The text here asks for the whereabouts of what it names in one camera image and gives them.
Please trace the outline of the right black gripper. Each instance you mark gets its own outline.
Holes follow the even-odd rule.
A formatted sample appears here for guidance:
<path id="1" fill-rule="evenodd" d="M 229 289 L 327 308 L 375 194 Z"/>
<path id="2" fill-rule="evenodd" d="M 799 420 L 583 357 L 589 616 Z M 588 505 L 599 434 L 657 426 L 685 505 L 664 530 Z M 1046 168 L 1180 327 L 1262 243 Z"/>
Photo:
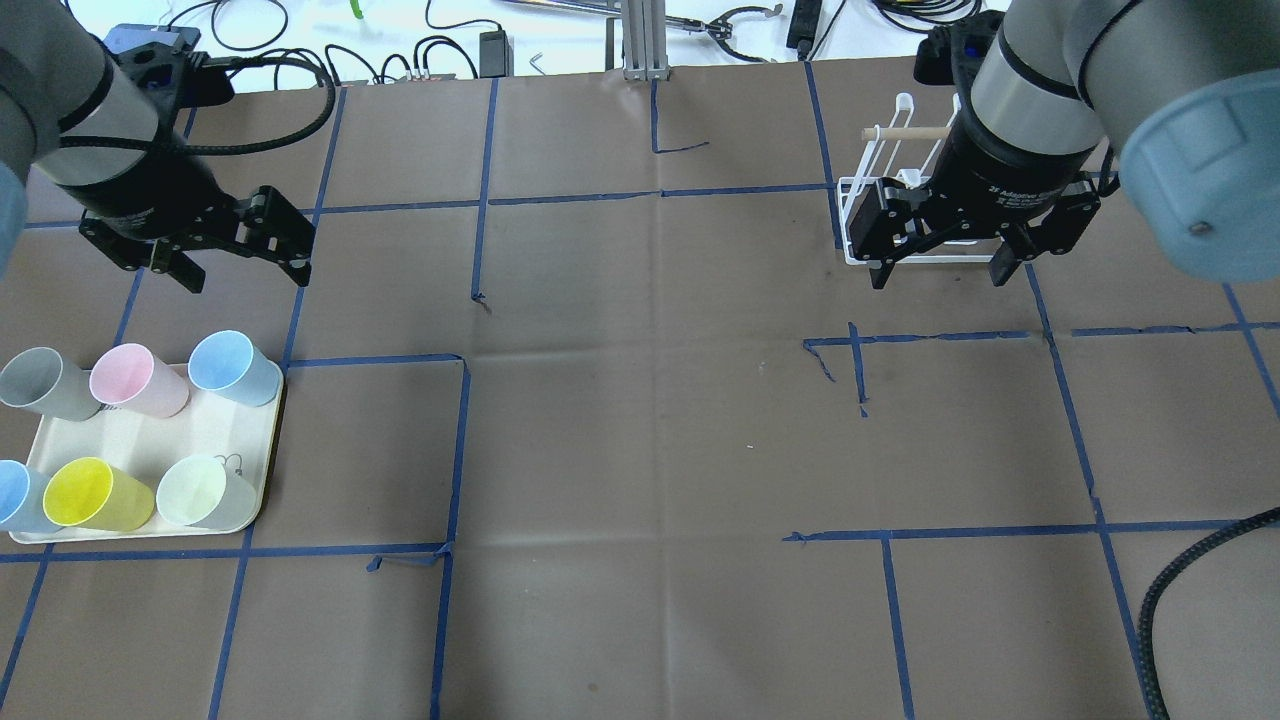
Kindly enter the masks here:
<path id="1" fill-rule="evenodd" d="M 858 208 L 858 259 L 873 290 L 899 263 L 941 245 L 995 240 L 992 286 L 1004 287 L 1025 263 L 1073 251 L 1100 209 L 1097 183 L 1083 167 L 1097 133 L 1065 149 L 1024 149 L 960 115 L 941 143 L 929 179 L 910 186 L 876 179 Z"/>

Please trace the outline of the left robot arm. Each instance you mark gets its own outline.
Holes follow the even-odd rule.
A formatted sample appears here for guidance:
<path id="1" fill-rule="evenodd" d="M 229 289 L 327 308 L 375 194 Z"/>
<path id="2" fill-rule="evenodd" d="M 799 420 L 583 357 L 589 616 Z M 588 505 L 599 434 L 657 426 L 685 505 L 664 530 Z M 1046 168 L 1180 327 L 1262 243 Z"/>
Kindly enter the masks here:
<path id="1" fill-rule="evenodd" d="M 283 149 L 317 133 L 338 92 L 320 65 L 288 56 L 211 58 L 174 41 L 114 53 L 56 1 L 3 4 L 3 256 L 26 228 L 32 169 L 83 210 L 79 233 L 115 266 L 169 275 L 200 293 L 191 254 L 220 250 L 279 266 L 308 284 L 316 229 L 278 188 L 236 199 L 210 158 Z M 324 87 L 317 117 L 248 143 L 189 143 L 177 113 L 228 102 L 236 70 L 297 67 Z"/>

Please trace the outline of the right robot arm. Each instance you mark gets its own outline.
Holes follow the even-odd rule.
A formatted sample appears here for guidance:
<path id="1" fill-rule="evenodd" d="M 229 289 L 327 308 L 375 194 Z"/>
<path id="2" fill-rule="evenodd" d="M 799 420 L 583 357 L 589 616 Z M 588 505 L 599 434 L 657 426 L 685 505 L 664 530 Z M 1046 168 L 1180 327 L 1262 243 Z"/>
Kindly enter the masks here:
<path id="1" fill-rule="evenodd" d="M 909 258 L 997 240 L 1005 284 L 1071 252 L 1106 168 L 1180 272 L 1219 283 L 1277 275 L 1275 1 L 1014 1 L 932 29 L 914 78 L 959 108 L 931 178 L 876 179 L 844 223 L 847 258 L 883 288 Z"/>

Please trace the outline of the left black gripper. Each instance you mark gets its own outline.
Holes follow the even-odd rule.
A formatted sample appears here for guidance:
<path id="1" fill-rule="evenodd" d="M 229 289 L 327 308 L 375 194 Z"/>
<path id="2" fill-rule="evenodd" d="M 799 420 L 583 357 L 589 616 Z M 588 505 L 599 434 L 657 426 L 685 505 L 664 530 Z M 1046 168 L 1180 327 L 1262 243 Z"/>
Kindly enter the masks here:
<path id="1" fill-rule="evenodd" d="M 198 160 L 142 160 L 81 186 L 79 204 L 81 236 L 123 270 L 147 269 L 201 293 L 206 273 L 191 254 L 219 250 L 262 259 L 310 286 L 315 225 L 274 186 L 237 199 Z"/>

